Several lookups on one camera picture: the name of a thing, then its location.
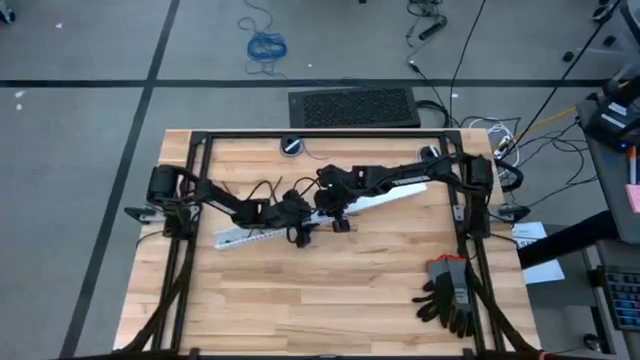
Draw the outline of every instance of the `white paper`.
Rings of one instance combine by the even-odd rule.
[[[547,237],[541,222],[516,224],[512,229],[513,239],[518,243],[518,248],[523,248]],[[564,280],[564,273],[558,260],[551,260],[544,264],[528,268],[524,272],[524,281],[527,284],[537,284],[549,281]]]

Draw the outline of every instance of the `wooden tabletop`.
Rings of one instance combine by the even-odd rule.
[[[158,163],[184,165],[190,133],[167,131]],[[463,129],[461,134],[465,152],[491,158],[486,131]],[[208,177],[245,198],[258,181],[275,184],[282,176],[276,191],[280,197],[296,179],[315,177],[315,170],[329,163],[345,169],[397,166],[416,162],[418,150],[427,144],[438,146],[419,138],[305,142],[311,155],[284,157],[277,138],[216,139]],[[310,203],[312,193],[305,196]],[[263,187],[254,197],[268,195]],[[503,202],[496,182],[491,203]],[[321,227],[304,249],[274,238],[217,251],[214,233],[233,224],[211,207],[205,206],[202,216],[181,353],[199,347],[203,354],[460,355],[462,348],[474,347],[472,338],[458,339],[438,321],[421,322],[415,317],[419,306],[411,303],[411,298],[424,296],[425,260],[456,252],[444,184],[429,183],[426,192],[362,211],[351,218],[349,233]],[[141,236],[161,226],[144,226]],[[492,224],[492,231],[510,236],[504,225]],[[485,246],[498,305],[524,338],[539,347],[514,245],[490,238]],[[114,348],[128,343],[155,309],[168,249],[169,240],[159,234],[138,247]],[[480,307],[492,348],[489,322]]]

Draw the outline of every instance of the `black floor stripe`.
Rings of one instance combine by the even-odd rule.
[[[120,164],[118,165],[118,171],[116,173],[113,187],[111,188],[109,201],[107,202],[102,223],[100,224],[100,230],[98,231],[93,252],[91,253],[89,265],[87,266],[87,271],[82,281],[80,294],[78,295],[78,300],[76,301],[76,305],[73,310],[71,322],[67,329],[62,349],[60,350],[61,358],[73,357],[78,347],[78,342],[82,335],[82,329],[84,328],[87,313],[89,312],[89,307],[91,305],[91,299],[95,292],[100,268],[102,267],[102,261],[104,260],[104,255],[109,244],[109,238],[111,237],[111,230],[116,218],[116,212],[120,205],[125,182],[131,168],[133,154],[135,152],[136,145],[138,144],[142,125],[144,124],[144,118],[147,114],[147,109],[149,108],[151,95],[153,94],[153,86],[151,86],[151,83],[153,80],[158,78],[162,57],[164,56],[167,48],[167,42],[169,40],[169,35],[171,34],[171,28],[173,27],[173,22],[179,5],[180,0],[171,1],[167,17],[165,18],[164,25],[162,26],[158,45],[156,46],[156,50],[153,54],[153,60],[151,61],[151,68],[147,75],[147,85],[142,91],[138,108],[136,109],[133,122],[131,123],[129,136],[127,137],[127,142],[122,152],[122,157],[120,158]]]
[[[599,87],[607,79],[456,79],[457,88]],[[451,79],[299,79],[299,80],[0,80],[0,88],[289,88],[333,86],[448,87]]]

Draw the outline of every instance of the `black glove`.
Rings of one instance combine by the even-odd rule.
[[[467,261],[461,257],[447,257],[449,274],[453,284],[451,297],[451,319],[449,330],[457,333],[459,338],[472,336],[474,333],[473,309],[469,302],[469,289],[466,280]]]
[[[435,260],[427,261],[427,271],[431,280],[422,287],[422,290],[431,294],[412,299],[414,303],[426,302],[416,316],[427,322],[439,315],[440,323],[443,327],[447,327],[453,304],[453,283],[449,274],[447,256],[442,255]]]

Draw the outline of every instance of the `table leg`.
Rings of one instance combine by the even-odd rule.
[[[618,239],[618,230],[609,210],[519,249],[518,256],[522,269],[528,269],[606,239]]]

